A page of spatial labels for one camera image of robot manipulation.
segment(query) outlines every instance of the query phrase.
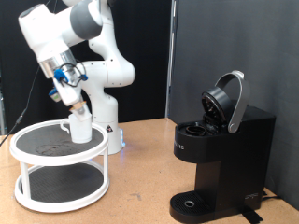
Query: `metal bracket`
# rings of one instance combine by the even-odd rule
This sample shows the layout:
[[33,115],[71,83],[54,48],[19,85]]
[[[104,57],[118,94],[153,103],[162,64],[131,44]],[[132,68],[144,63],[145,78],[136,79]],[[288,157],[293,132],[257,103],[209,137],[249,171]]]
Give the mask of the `metal bracket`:
[[233,71],[232,73],[223,75],[215,85],[216,87],[219,87],[220,89],[223,90],[223,88],[227,85],[227,83],[229,83],[234,78],[237,78],[240,83],[240,94],[235,106],[235,111],[228,125],[229,133],[235,133],[239,128],[244,112],[249,103],[250,85],[245,80],[244,74],[239,71]]

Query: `mug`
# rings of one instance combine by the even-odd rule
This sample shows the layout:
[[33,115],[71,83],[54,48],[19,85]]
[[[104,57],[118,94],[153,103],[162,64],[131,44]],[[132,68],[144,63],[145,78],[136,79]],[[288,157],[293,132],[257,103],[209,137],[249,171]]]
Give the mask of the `mug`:
[[64,126],[65,123],[69,123],[73,143],[82,144],[92,140],[92,115],[83,121],[79,121],[73,114],[69,115],[68,119],[63,119],[60,127],[69,134],[69,130]]

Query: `tabletop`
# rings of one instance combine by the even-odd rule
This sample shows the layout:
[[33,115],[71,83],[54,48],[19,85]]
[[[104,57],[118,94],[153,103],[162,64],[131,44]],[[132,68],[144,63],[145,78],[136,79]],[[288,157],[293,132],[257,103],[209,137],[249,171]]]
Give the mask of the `tabletop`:
[[[21,171],[20,163],[9,153],[10,136],[0,148],[0,223],[177,223],[169,215],[169,201],[193,190],[196,164],[175,157],[176,124],[170,119],[152,119],[121,123],[120,127],[126,147],[108,158],[106,195],[87,207],[61,214],[31,211],[16,201],[13,191]],[[93,160],[103,164],[102,156]],[[298,211],[283,200],[264,201],[256,212],[263,224],[299,223]],[[208,223],[249,224],[242,215]]]

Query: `coffee maker drip tray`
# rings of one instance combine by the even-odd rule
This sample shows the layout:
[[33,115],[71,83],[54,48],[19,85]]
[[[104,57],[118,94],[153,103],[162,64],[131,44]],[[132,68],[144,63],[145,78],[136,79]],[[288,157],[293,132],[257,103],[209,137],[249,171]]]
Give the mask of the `coffee maker drip tray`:
[[196,191],[180,193],[170,201],[170,214],[176,220],[201,223],[213,219],[213,210]]

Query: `black coffee maker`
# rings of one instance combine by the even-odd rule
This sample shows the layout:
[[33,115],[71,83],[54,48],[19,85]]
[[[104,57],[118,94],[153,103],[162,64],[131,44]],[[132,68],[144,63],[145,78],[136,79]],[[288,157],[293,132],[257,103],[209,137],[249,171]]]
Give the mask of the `black coffee maker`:
[[[223,91],[233,78],[240,83],[236,104]],[[203,120],[176,127],[175,155],[197,163],[194,191],[170,201],[177,221],[203,223],[261,207],[276,118],[248,106],[249,96],[244,74],[233,71],[203,93]]]

